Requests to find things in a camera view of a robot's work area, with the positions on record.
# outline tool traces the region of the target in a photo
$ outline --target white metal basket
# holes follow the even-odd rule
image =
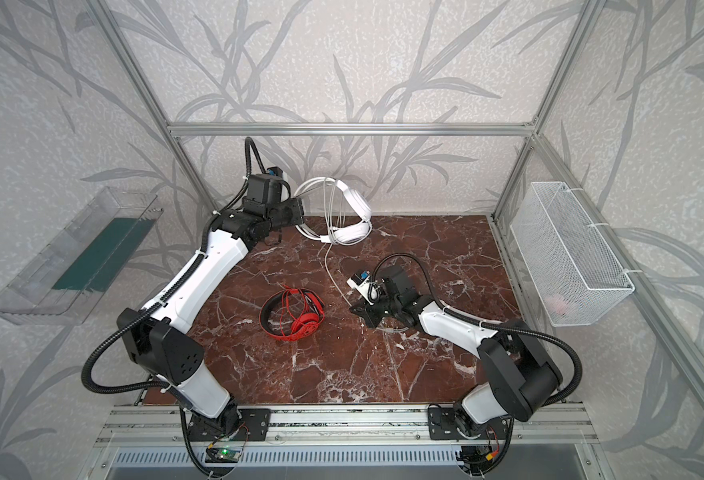
[[[590,325],[634,292],[599,226],[563,182],[533,182],[511,222],[549,321]]]

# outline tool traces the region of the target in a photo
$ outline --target leaf pattern wallpaper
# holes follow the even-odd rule
[[[110,0],[175,122],[527,122],[582,1]],[[87,17],[79,28],[90,28]],[[185,138],[236,193],[234,138]],[[521,138],[256,138],[294,185],[348,180],[379,213],[489,212]]]
[[[704,2],[608,2],[544,134],[704,353]],[[525,173],[510,241],[525,185],[552,180]],[[589,352],[577,395],[620,478],[704,478],[704,412],[631,300],[557,333]]]
[[[78,379],[84,355],[197,248],[205,213],[85,5],[0,0],[0,289],[104,186],[152,192],[165,212],[81,326],[0,319],[0,478],[74,478],[116,402]],[[114,349],[98,375],[145,373]]]

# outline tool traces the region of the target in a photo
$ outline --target headphones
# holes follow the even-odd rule
[[[341,190],[344,199],[347,201],[349,206],[352,207],[355,214],[360,217],[360,222],[355,225],[348,226],[333,225],[333,214],[331,213],[331,210],[333,208],[333,198],[335,197],[336,190],[332,190],[329,198],[330,202],[328,202],[325,191],[325,187],[328,185],[333,185]],[[373,211],[371,210],[368,201],[365,200],[365,197],[341,180],[336,180],[331,177],[316,177],[308,179],[299,185],[296,189],[294,197],[299,197],[302,194],[306,194],[320,187],[323,188],[323,207],[325,210],[325,221],[328,227],[328,235],[318,235],[314,232],[314,230],[305,224],[296,225],[299,232],[311,240],[318,240],[324,244],[354,245],[364,240],[373,229],[370,224],[370,217],[373,215]]]
[[[293,295],[301,295],[303,300],[303,309],[298,318],[293,316],[293,313],[289,310],[289,299]],[[269,315],[277,306],[278,302],[282,304],[282,311],[280,312],[280,331],[275,332],[269,324]],[[261,323],[263,331],[273,339],[295,342],[317,331],[319,324],[325,319],[323,308],[325,308],[325,304],[319,299],[317,294],[311,290],[285,287],[282,292],[275,293],[264,302],[261,307],[261,312],[259,313],[259,322]],[[293,319],[293,323],[290,324],[290,334],[287,334],[285,327],[283,327],[285,312],[288,312],[288,315]]]

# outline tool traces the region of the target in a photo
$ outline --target green sheet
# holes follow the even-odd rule
[[[113,218],[61,275],[53,289],[87,288],[91,291],[106,292],[153,225],[154,220]]]

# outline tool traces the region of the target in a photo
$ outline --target red headphones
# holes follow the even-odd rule
[[[293,295],[301,295],[303,300],[303,309],[299,314],[298,318],[293,316],[293,313],[289,310],[289,299]],[[280,332],[274,332],[269,324],[269,315],[277,306],[277,303],[282,304],[280,312]],[[325,304],[319,299],[316,293],[311,290],[306,290],[303,288],[288,288],[285,286],[285,290],[282,292],[277,292],[269,300],[264,302],[261,307],[261,312],[259,313],[259,322],[261,323],[261,328],[270,337],[277,340],[285,340],[286,342],[295,342],[296,340],[303,339],[305,336],[312,335],[319,328],[319,324],[325,319],[325,313],[323,308]],[[286,335],[286,331],[283,328],[283,317],[285,312],[293,319],[293,323],[290,325],[290,334]]]

